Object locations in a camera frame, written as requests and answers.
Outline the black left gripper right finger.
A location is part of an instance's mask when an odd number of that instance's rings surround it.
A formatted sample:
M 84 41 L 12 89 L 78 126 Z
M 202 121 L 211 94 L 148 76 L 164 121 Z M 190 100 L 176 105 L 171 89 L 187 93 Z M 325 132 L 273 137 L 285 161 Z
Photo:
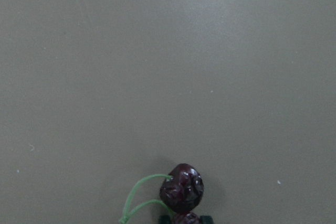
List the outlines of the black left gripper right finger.
M 213 218 L 209 215 L 202 215 L 199 217 L 201 224 L 213 224 Z

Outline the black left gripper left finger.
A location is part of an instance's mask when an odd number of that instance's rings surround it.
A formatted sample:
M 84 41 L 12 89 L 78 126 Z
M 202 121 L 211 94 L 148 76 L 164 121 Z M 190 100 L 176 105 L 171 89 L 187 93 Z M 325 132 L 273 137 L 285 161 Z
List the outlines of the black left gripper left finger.
M 160 215 L 158 218 L 158 224 L 172 224 L 172 217 L 169 215 Z

